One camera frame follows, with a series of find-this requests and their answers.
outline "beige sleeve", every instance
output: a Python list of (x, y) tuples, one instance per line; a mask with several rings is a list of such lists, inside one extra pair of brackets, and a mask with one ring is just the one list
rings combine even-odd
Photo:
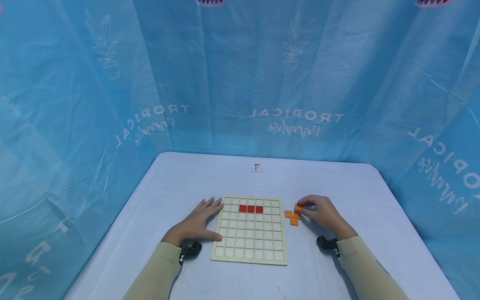
[(123, 300), (167, 300), (180, 272), (180, 251), (172, 244), (159, 243)]
[(359, 300), (408, 300), (405, 292), (356, 236), (338, 241), (340, 264), (353, 283)]

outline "blue backdrop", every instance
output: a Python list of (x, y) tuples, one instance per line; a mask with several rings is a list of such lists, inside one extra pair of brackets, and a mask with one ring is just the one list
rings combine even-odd
[(478, 1), (0, 7), (0, 299), (61, 299), (164, 151), (370, 163), (480, 294)]

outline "white table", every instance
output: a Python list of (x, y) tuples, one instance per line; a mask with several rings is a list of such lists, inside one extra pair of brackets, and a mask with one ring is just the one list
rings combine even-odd
[[(252, 162), (264, 172), (251, 172)], [(121, 299), (170, 226), (202, 198), (224, 194), (280, 198), (284, 210), (307, 194), (327, 195), (410, 300), (459, 299), (371, 165), (169, 152), (156, 158), (65, 299)], [(325, 234), (305, 218), (298, 227), (287, 220), (287, 266), (211, 261), (204, 242), (170, 299), (356, 299), (336, 257), (315, 244)]]

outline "small card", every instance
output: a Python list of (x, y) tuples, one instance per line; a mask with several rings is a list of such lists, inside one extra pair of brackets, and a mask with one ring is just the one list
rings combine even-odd
[(262, 163), (252, 163), (252, 172), (263, 172), (264, 165)]

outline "puzzle board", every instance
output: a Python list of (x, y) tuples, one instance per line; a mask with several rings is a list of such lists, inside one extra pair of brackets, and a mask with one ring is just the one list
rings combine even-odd
[(225, 196), (212, 260), (287, 265), (280, 199)]

